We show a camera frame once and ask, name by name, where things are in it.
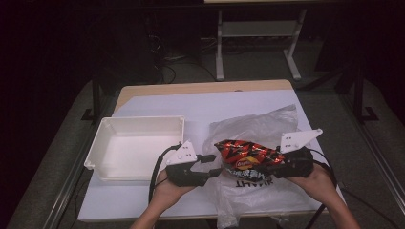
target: floor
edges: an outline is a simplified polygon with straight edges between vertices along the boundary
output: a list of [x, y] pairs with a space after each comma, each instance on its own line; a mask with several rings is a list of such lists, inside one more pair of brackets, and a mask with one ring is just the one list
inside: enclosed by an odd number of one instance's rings
[[[294, 58], [303, 77], [301, 81], [292, 80], [289, 74], [282, 53], [288, 44], [286, 40], [257, 41], [256, 44], [258, 45], [252, 46], [251, 42], [245, 43], [239, 46], [244, 48], [242, 52], [225, 53], [225, 81], [287, 79], [294, 89], [298, 89], [325, 74], [313, 70], [322, 47], [321, 41], [302, 41], [297, 45]], [[212, 50], [204, 52], [198, 60], [182, 58], [167, 66], [170, 69], [163, 70], [162, 83], [214, 81], [215, 58]], [[384, 177], [378, 161], [375, 160], [373, 148], [381, 150], [398, 183], [405, 184], [405, 175], [402, 172], [405, 169], [405, 155], [401, 154], [405, 152], [405, 127], [387, 107], [380, 91], [368, 81], [364, 84], [364, 106], [372, 107], [379, 120], [359, 125], [352, 115], [352, 92], [346, 95], [337, 94], [333, 89], [337, 79], [335, 77], [310, 92], [297, 91], [309, 123], [314, 128], [324, 130], [318, 141], [333, 165], [339, 186], [356, 194], [377, 210], [344, 192], [345, 200], [360, 225], [363, 228], [395, 228], [379, 214], [381, 213], [393, 221], [397, 228], [404, 228], [404, 212], [388, 185], [390, 181]], [[89, 82], [78, 95], [8, 228], [128, 228], [131, 225], [131, 220], [98, 223], [76, 220], [92, 174], [92, 171], [85, 170], [82, 166], [71, 197], [61, 204], [63, 208], [60, 213], [63, 214], [56, 220], [49, 218], [54, 204], [60, 200], [60, 190], [66, 186], [66, 178], [72, 175], [71, 169], [78, 158], [78, 152], [85, 148], [86, 140], [89, 141], [88, 136], [96, 127], [92, 121], [81, 120], [84, 111], [92, 107], [91, 86]], [[117, 94], [103, 96], [102, 115], [109, 116], [113, 113], [116, 100]], [[372, 143], [367, 141], [368, 135], [364, 132], [373, 137]], [[283, 228], [304, 228], [310, 218], [311, 215], [285, 214], [278, 216], [277, 220]], [[242, 219], [239, 228], [273, 228], [273, 225], [270, 218]], [[163, 221], [160, 226], [208, 228], [205, 220]], [[324, 214], [313, 228], [333, 228], [333, 223]]]

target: white bracket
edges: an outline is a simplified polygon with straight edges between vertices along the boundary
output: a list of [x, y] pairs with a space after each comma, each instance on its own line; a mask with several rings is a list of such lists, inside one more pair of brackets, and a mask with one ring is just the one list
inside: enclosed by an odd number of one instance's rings
[[291, 151], [299, 150], [322, 133], [323, 131], [321, 129], [304, 132], [284, 133], [281, 137], [280, 152], [288, 153]]
[[193, 144], [187, 140], [173, 155], [166, 160], [166, 165], [183, 164], [196, 161], [197, 155], [194, 151]]

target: white plastic tray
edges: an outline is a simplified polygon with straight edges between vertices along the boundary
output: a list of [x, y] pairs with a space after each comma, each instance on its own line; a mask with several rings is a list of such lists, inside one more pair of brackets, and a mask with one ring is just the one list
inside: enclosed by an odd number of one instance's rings
[[84, 166], [102, 180], [148, 181], [158, 157], [183, 142], [183, 133], [183, 116], [105, 117]]

